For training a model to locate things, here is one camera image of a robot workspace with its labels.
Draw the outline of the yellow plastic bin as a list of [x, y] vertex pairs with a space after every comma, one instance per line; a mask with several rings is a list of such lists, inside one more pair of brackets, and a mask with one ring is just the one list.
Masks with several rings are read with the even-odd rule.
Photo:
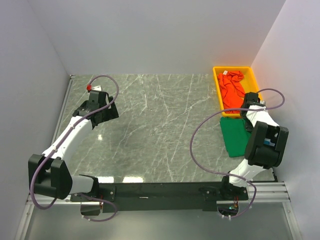
[[[223, 101], [220, 93], [219, 83], [218, 83], [218, 74], [223, 73], [224, 71], [241, 71], [244, 75], [244, 79], [240, 82], [244, 88], [245, 94], [249, 92], [258, 92], [259, 87], [254, 76], [252, 69], [249, 66], [215, 66], [212, 69], [213, 71], [213, 80], [216, 85], [216, 93], [220, 105], [220, 109], [224, 110]], [[240, 112], [238, 110], [226, 109], [227, 111], [222, 112], [222, 117], [227, 118], [240, 118]]]

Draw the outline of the blue folded t-shirt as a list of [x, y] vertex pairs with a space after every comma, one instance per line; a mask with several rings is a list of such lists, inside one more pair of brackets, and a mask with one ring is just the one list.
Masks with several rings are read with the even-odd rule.
[[271, 147], [275, 146], [275, 143], [273, 143], [269, 138], [265, 138], [263, 144]]

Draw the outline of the orange t-shirt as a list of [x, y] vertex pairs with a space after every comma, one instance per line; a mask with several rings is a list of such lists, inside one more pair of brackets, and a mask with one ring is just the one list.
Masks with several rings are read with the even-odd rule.
[[245, 97], [241, 84], [244, 74], [241, 71], [224, 71], [217, 75], [224, 109], [240, 108]]

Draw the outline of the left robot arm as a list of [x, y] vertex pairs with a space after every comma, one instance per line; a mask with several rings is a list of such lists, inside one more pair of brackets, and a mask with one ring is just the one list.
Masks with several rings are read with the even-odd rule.
[[90, 197], [99, 194], [97, 177], [71, 175], [68, 163], [82, 140], [99, 124], [116, 119], [119, 113], [114, 98], [105, 91], [92, 90], [72, 114], [69, 124], [56, 141], [42, 154], [28, 160], [30, 192], [65, 199], [83, 193]]

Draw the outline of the black base beam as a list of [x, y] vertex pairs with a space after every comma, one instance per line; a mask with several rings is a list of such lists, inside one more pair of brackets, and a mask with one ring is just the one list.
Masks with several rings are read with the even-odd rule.
[[219, 201], [246, 201], [246, 188], [222, 182], [101, 183], [97, 197], [119, 211], [203, 210], [216, 212]]

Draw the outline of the aluminium frame rail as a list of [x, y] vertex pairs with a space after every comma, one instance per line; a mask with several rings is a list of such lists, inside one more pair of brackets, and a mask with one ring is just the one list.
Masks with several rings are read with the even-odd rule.
[[[253, 203], [288, 203], [291, 201], [287, 187], [284, 182], [254, 182], [256, 186], [256, 195]], [[254, 196], [254, 188], [250, 185], [247, 187], [248, 200], [239, 200], [239, 203], [249, 203]], [[35, 198], [39, 205], [47, 206], [52, 201], [52, 197], [35, 195]], [[89, 200], [76, 199], [74, 195], [68, 195], [65, 199], [57, 199], [54, 204], [56, 205], [66, 205], [66, 204], [90, 204]], [[232, 203], [233, 201], [223, 200], [217, 201], [218, 204]], [[26, 205], [33, 205], [32, 198], [30, 195], [26, 200]]]

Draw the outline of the green t-shirt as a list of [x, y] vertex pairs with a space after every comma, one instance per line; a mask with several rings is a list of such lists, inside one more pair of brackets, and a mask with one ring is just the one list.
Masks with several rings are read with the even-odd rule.
[[244, 156], [251, 136], [245, 128], [245, 121], [241, 118], [221, 117], [219, 123], [229, 157]]

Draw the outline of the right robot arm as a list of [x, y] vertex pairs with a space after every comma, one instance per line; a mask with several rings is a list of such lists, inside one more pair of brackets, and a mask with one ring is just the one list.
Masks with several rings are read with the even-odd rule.
[[221, 181], [220, 193], [225, 198], [242, 195], [249, 181], [259, 173], [278, 167], [283, 159], [289, 129], [276, 123], [258, 93], [244, 95], [240, 116], [251, 132], [244, 159]]

